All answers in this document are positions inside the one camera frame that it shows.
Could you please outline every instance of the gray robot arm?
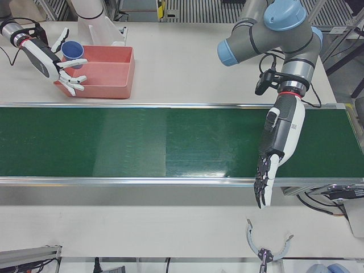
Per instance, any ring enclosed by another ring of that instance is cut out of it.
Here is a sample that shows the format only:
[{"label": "gray robot arm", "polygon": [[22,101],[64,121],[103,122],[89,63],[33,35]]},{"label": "gray robot arm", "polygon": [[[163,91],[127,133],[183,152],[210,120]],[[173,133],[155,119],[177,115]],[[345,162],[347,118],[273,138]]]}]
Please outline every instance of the gray robot arm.
[{"label": "gray robot arm", "polygon": [[277,83],[277,100],[267,114],[259,146],[254,191],[258,206],[269,206],[276,171],[294,153],[305,117],[301,98],[308,91],[322,44],[322,33],[309,25],[297,0],[248,0],[231,35],[218,45],[226,66],[280,47],[281,72],[274,67],[260,76],[256,94]]}]

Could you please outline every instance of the blue container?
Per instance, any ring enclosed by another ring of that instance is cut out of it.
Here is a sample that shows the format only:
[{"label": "blue container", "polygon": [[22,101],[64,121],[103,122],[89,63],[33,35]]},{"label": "blue container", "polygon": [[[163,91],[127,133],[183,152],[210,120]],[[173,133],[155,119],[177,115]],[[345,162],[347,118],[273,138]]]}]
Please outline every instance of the blue container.
[{"label": "blue container", "polygon": [[[61,51],[66,60],[81,59],[84,56],[84,47],[76,41],[67,41],[62,44]],[[73,69],[80,69],[82,65],[75,65]]]}]

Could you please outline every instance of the conveyor belt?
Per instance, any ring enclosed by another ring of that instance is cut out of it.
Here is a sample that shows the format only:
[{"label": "conveyor belt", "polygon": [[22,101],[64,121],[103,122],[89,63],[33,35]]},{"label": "conveyor belt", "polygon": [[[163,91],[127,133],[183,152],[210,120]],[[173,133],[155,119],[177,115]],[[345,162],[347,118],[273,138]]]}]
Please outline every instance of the conveyor belt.
[{"label": "conveyor belt", "polygon": [[[0,107],[0,176],[254,177],[267,109]],[[345,110],[307,110],[278,177],[364,177]]]}]

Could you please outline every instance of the pink bin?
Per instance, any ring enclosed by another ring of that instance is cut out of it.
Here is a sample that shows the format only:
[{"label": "pink bin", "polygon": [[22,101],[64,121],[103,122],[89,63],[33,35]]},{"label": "pink bin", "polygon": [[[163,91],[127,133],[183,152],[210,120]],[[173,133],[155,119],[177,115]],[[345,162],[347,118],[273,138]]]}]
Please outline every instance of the pink bin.
[{"label": "pink bin", "polygon": [[[84,49],[88,63],[80,69],[66,69],[72,77],[87,76],[82,83],[85,90],[76,90],[76,97],[129,98],[135,68],[133,48],[84,45]],[[55,85],[68,97],[72,96],[60,82]]]}]

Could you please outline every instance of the electrical cable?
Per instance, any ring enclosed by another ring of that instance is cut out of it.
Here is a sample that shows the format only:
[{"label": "electrical cable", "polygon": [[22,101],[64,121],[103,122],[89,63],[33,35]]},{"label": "electrical cable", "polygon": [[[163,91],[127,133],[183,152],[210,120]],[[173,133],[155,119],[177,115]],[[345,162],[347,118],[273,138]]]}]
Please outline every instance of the electrical cable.
[{"label": "electrical cable", "polygon": [[329,197],[329,196],[327,196],[327,195],[324,195],[324,196],[325,196],[328,200],[330,200],[332,203],[334,203],[335,205],[337,205],[337,208],[338,208],[339,210],[341,210],[341,212],[342,212],[342,214],[345,216],[345,218],[346,218],[347,220],[349,220],[348,213],[346,212],[345,207],[344,207],[344,205],[343,205],[343,204],[339,205],[338,203],[336,203],[336,202],[332,201],[332,200],[330,199],[330,197]]},{"label": "electrical cable", "polygon": [[166,273],[169,271],[169,263],[171,262],[171,257],[167,259],[167,267],[166,267]]},{"label": "electrical cable", "polygon": [[34,269],[38,269],[38,272],[41,272],[43,270],[44,266],[46,266],[47,264],[53,262],[54,260],[56,260],[59,263],[57,258],[47,259],[47,260],[40,260],[40,261],[37,261],[37,262],[20,264],[18,266],[11,266],[11,267],[7,267],[7,268],[2,268],[2,269],[0,269],[0,273],[26,272],[28,270],[34,270]]},{"label": "electrical cable", "polygon": [[[284,54],[283,51],[281,50],[277,50],[277,49],[272,49],[270,51],[273,51],[273,52],[277,52],[277,53],[281,53],[281,54]],[[274,53],[271,53],[271,52],[266,52],[264,53],[264,56],[260,59],[260,62],[259,62],[259,71],[261,74],[263,74],[263,70],[262,70],[262,63],[263,63],[263,60],[268,57],[268,56],[272,56],[273,57],[273,62],[272,62],[272,66],[271,66],[271,69],[275,70],[275,67],[276,67],[276,61],[277,61],[277,58],[279,59],[282,59],[282,60],[285,60],[284,58],[282,58],[281,56],[277,55],[277,54],[274,54]],[[311,107],[314,107],[314,108],[321,108],[322,107],[322,102],[320,100],[320,97],[319,95],[317,94],[315,88],[313,87],[313,84],[310,83],[311,87],[312,87],[312,91],[313,93],[315,94],[317,100],[318,100],[318,105],[314,105],[308,101],[305,101],[305,100],[302,100],[302,102],[304,102],[305,104],[308,104],[310,105]]]},{"label": "electrical cable", "polygon": [[9,54],[8,54],[8,53],[6,53],[6,51],[5,51],[2,47],[0,47],[0,49],[1,49],[4,53],[5,53],[6,57],[7,57],[7,58],[8,58],[8,60],[9,60],[10,65],[11,65],[11,66],[13,66],[13,65],[15,64],[16,58],[18,57],[18,54],[19,54],[19,52],[20,52],[20,48],[19,48],[19,49],[18,49],[18,51],[16,52],[16,54],[15,54],[15,56],[14,56],[13,61],[11,61],[11,60],[10,60],[10,56],[9,56]]},{"label": "electrical cable", "polygon": [[262,71],[262,63],[264,61],[264,59],[268,56],[272,56],[273,57],[273,62],[272,62],[272,66],[271,68],[275,69],[276,65],[277,65],[277,55],[273,54],[273,53],[265,53],[264,56],[260,59],[259,62],[259,71],[261,72],[261,74],[263,74],[264,72]]},{"label": "electrical cable", "polygon": [[28,21],[32,22],[33,24],[39,24],[39,22],[37,22],[36,20],[30,19],[30,18],[26,18],[26,17],[11,17],[9,19],[6,19],[2,23],[4,24],[4,23],[9,22],[11,20],[19,20],[19,19],[21,19],[21,20],[28,20]]},{"label": "electrical cable", "polygon": [[326,213],[326,214],[332,215],[332,216],[345,216],[344,214],[337,214],[337,213],[333,213],[333,212],[330,212],[330,211],[325,210],[325,209],[320,209],[320,208],[317,208],[315,206],[312,206],[309,203],[307,203],[306,201],[304,201],[299,195],[296,195],[296,197],[298,198],[298,200],[300,200],[300,202],[302,204],[304,204],[305,206],[309,207],[310,209],[316,210],[318,212],[323,212],[323,213]]},{"label": "electrical cable", "polygon": [[336,53],[336,54],[332,55],[331,57],[335,57],[335,56],[337,56],[337,55],[339,55],[339,54],[342,54],[343,52],[348,51],[349,49],[351,49],[354,45],[356,45],[356,43],[359,41],[360,37],[361,37],[361,34],[359,34],[359,36],[356,38],[356,40],[354,41],[354,43],[352,43],[352,44],[351,44],[351,46],[349,46],[349,47],[347,47],[346,49],[344,49],[344,50],[342,50],[342,51],[340,51],[340,52],[338,52],[338,53]]},{"label": "electrical cable", "polygon": [[302,100],[302,102],[304,102],[305,104],[308,104],[309,106],[312,106],[312,107],[314,107],[314,108],[321,108],[321,107],[322,107],[322,103],[321,103],[320,97],[319,97],[319,95],[317,94],[317,92],[316,92],[315,88],[313,87],[313,84],[311,83],[310,85],[311,85],[311,87],[312,87],[312,91],[313,91],[313,93],[315,94],[315,96],[316,96],[316,98],[317,98],[317,100],[318,100],[318,105],[312,104],[312,103],[310,103],[310,102],[308,102],[308,101],[305,101],[305,100],[302,100],[302,99],[301,99],[301,100]]},{"label": "electrical cable", "polygon": [[320,205],[322,205],[322,206],[333,206],[333,207],[337,207],[337,205],[329,205],[329,204],[322,203],[322,202],[320,202],[319,200],[316,200],[316,199],[312,198],[310,195],[308,195],[308,193],[307,193],[307,192],[304,192],[304,194],[305,194],[305,195],[306,195],[309,199],[311,199],[313,202],[316,202],[316,203],[318,203],[318,204],[320,204]]}]

